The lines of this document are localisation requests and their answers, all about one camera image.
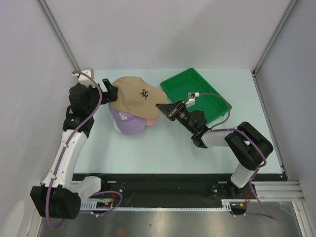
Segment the pink LA cap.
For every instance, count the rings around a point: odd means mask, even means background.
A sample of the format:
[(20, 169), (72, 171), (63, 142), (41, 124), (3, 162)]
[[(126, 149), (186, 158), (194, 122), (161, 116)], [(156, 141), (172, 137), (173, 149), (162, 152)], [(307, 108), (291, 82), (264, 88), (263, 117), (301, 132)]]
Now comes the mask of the pink LA cap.
[(157, 123), (159, 119), (159, 116), (156, 116), (155, 118), (148, 118), (146, 119), (146, 126), (153, 126)]

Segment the tan cap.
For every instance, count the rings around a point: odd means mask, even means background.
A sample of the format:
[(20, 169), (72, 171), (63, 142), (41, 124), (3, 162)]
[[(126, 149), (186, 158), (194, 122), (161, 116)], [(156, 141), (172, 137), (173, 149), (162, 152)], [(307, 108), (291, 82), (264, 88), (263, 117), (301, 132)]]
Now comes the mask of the tan cap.
[(142, 78), (126, 76), (116, 79), (113, 86), (118, 88), (118, 98), (111, 103), (114, 110), (132, 115), (154, 119), (160, 114), (156, 104), (164, 104), (167, 95)]

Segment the white NY cap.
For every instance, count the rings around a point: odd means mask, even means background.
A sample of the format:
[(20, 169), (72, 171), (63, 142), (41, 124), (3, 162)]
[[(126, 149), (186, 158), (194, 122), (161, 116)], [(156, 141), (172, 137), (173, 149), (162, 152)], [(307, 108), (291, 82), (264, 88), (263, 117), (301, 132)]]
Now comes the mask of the white NY cap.
[(113, 120), (113, 127), (114, 127), (114, 129), (115, 129), (117, 132), (121, 133), (121, 130), (120, 130), (119, 127), (117, 126), (117, 123), (116, 123), (115, 120)]

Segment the purple cap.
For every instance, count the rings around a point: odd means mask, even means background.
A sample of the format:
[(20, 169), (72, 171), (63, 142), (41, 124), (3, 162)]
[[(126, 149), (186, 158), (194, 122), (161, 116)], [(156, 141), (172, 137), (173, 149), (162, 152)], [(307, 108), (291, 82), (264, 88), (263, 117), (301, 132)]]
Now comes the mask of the purple cap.
[(111, 104), (108, 105), (109, 111), (113, 116), (113, 120), (116, 121), (117, 126), (125, 135), (137, 135), (146, 127), (146, 119), (127, 112), (120, 112), (113, 109)]

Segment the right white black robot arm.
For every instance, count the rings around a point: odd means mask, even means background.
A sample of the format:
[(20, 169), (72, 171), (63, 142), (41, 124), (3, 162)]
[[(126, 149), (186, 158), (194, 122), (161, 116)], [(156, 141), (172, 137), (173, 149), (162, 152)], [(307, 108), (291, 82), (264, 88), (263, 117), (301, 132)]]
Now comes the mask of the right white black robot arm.
[(191, 140), (196, 147), (231, 149), (238, 160), (227, 182), (227, 192), (233, 198), (239, 198), (245, 193), (246, 185), (267, 164), (267, 158), (274, 150), (271, 142), (246, 121), (235, 128), (211, 129), (206, 125), (204, 112), (189, 112), (182, 100), (171, 104), (156, 104), (156, 107), (170, 121), (179, 121), (192, 134)]

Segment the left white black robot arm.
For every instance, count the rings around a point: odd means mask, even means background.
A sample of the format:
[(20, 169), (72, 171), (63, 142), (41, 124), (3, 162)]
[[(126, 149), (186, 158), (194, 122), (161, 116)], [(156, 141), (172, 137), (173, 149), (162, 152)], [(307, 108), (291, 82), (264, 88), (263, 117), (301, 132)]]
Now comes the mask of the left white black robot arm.
[(99, 106), (114, 102), (118, 89), (108, 79), (99, 85), (78, 82), (69, 90), (70, 105), (62, 127), (62, 139), (49, 173), (38, 186), (33, 186), (31, 199), (41, 217), (75, 219), (81, 204), (96, 194), (108, 194), (109, 185), (98, 176), (87, 176), (73, 185), (72, 179), (79, 155), (94, 124), (93, 115)]

